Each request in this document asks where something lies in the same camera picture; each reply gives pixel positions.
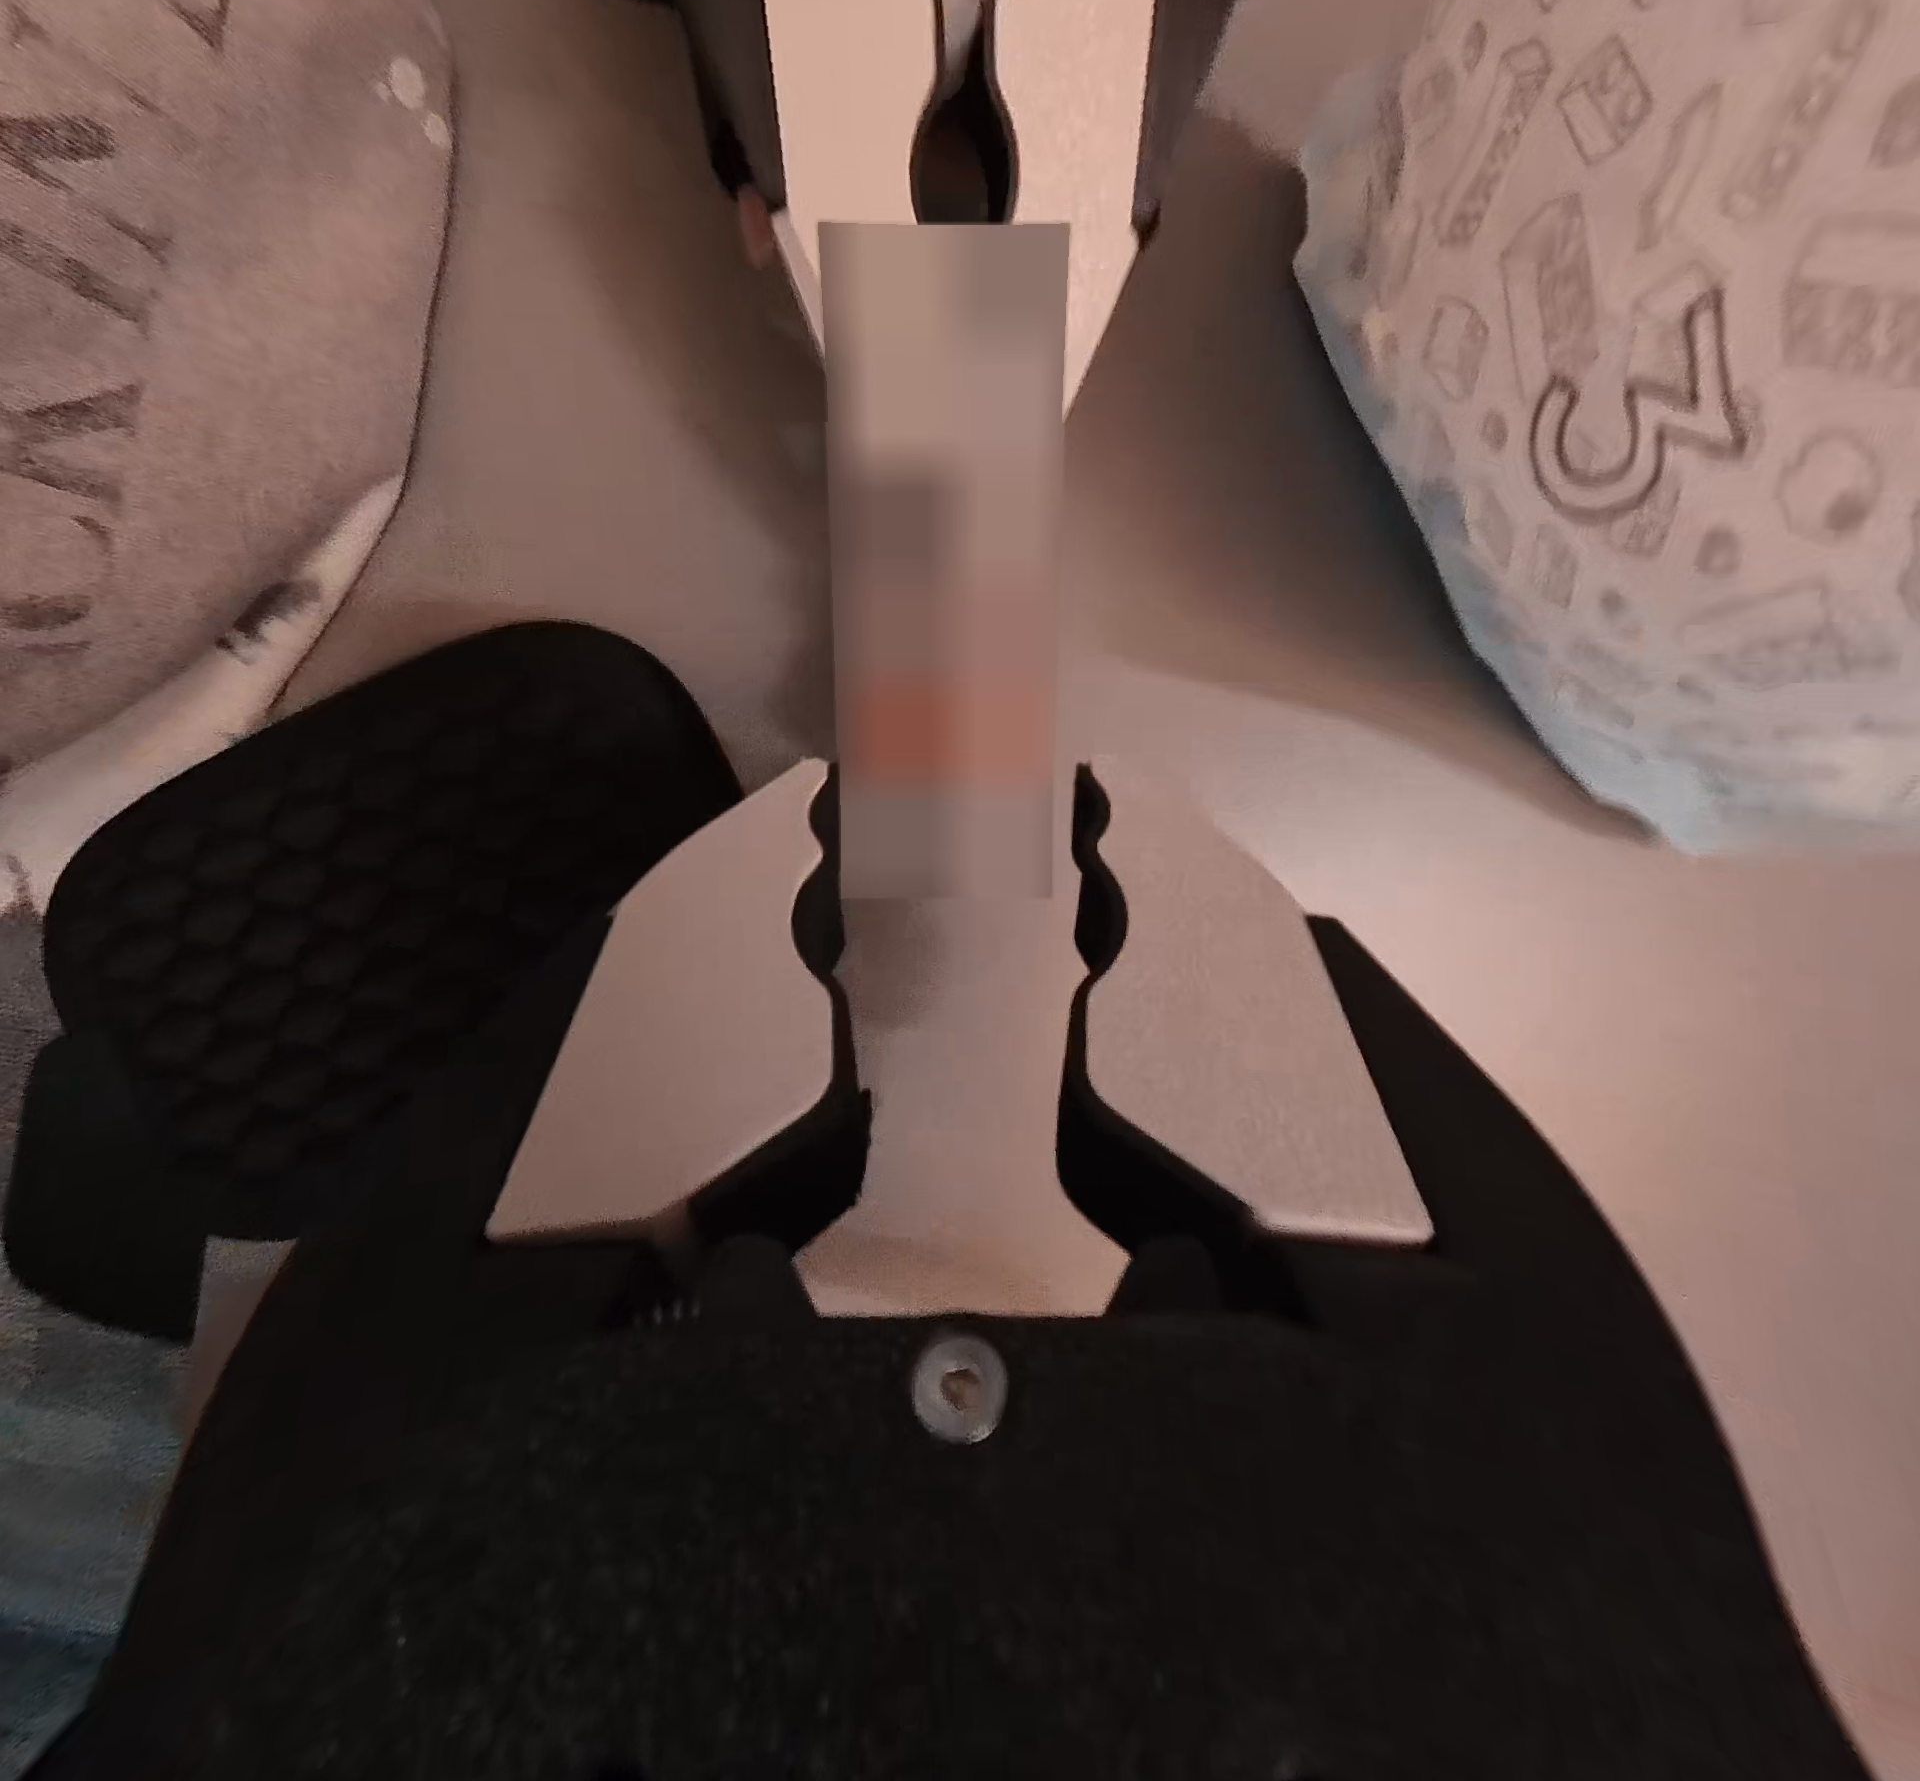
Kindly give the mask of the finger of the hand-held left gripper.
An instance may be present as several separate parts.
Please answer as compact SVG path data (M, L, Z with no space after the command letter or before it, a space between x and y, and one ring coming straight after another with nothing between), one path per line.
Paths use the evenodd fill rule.
M1012 220L1068 231L1065 386L1086 378L1139 255L1134 183L1156 0L991 0Z
M910 159L940 69L939 0L762 0L777 114L773 238L822 330L825 223L915 223Z

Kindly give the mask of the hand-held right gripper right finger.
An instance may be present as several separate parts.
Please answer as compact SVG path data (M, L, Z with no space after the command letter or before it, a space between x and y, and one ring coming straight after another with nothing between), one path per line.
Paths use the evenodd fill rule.
M1224 1292L1287 1306L1294 1246L1422 1253L1430 1217L1308 913L1169 781L1073 766L1078 879L1056 1168L1139 1253L1194 1238Z

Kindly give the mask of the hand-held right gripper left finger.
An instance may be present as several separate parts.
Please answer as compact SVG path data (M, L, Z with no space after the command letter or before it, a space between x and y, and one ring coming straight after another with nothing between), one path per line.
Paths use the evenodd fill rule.
M671 850L607 932L486 1219L497 1246L757 1237L801 1253L870 1160L837 978L835 770L807 756Z

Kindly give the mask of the person's blue jeans leg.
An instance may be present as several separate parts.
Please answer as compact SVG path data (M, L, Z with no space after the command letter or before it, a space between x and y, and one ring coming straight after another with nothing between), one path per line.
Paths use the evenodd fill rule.
M78 1716L181 1455L182 1350L2 1277L2 1776Z

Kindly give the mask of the large printed paper bag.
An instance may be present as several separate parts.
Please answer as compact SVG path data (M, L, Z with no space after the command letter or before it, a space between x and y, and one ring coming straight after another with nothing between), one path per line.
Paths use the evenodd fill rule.
M1917 0L1430 0L1294 276L1454 617L1688 852L1915 850Z

